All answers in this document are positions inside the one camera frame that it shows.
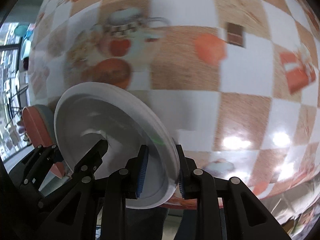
printed heart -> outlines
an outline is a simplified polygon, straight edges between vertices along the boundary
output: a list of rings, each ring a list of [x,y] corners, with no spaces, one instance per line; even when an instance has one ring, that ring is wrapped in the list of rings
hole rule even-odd
[[[109,51],[114,57],[122,57],[126,55],[131,46],[131,41],[128,39],[112,40],[109,43]]]

silver screw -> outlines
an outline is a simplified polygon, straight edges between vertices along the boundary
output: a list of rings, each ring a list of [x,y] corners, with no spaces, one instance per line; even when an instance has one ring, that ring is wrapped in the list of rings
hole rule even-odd
[[[201,170],[201,169],[195,169],[195,170],[193,171],[193,173],[196,174],[196,175],[202,175],[202,174],[203,174],[203,170]]]
[[[239,184],[239,183],[240,183],[240,179],[237,178],[237,177],[232,177],[232,178],[231,178],[231,182],[232,182],[233,184]]]
[[[119,174],[120,175],[127,175],[129,173],[129,171],[127,169],[121,169],[119,170]]]
[[[83,165],[82,167],[81,167],[81,171],[86,171],[88,169],[88,166],[87,165]]]
[[[85,176],[85,177],[83,177],[83,178],[81,179],[81,181],[82,181],[83,183],[89,183],[89,182],[91,181],[91,178],[90,178],[89,176]]]

metal rivet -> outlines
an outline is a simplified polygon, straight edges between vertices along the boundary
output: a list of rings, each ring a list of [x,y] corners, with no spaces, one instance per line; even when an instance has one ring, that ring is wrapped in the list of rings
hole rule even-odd
[[[90,178],[89,176],[85,176],[85,177],[83,177],[83,178],[81,179],[81,181],[82,181],[83,183],[89,183],[89,182],[91,181],[91,178]]]
[[[201,169],[195,169],[195,170],[193,171],[193,173],[196,174],[196,175],[202,175],[202,174],[203,174],[203,170],[201,170]]]
[[[231,178],[231,182],[232,182],[233,184],[239,184],[239,183],[240,183],[240,179],[237,178],[237,177],[232,177],[232,178]]]
[[[119,170],[119,174],[120,175],[127,175],[128,174],[128,170],[127,169],[121,169],[121,170]]]

checkered tablecloth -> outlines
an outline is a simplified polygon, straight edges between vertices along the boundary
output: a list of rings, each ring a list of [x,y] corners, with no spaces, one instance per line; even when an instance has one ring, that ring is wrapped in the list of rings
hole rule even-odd
[[[171,26],[150,64],[132,64],[126,89],[158,115],[199,168],[231,163],[215,175],[239,176],[259,198],[320,171],[319,22],[305,0],[44,0],[30,54],[31,100],[54,108],[72,84],[68,51],[76,37],[127,7]],[[211,33],[226,40],[227,22],[244,27],[244,48],[226,44],[227,57],[217,66],[199,60],[194,39]],[[280,54],[301,43],[316,81],[291,95]],[[195,207],[179,193],[169,202]]]

brown chocolate square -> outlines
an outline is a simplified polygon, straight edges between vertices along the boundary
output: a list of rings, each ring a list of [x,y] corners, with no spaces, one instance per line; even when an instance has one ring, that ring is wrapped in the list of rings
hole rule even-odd
[[[243,27],[227,23],[228,43],[243,47]]]

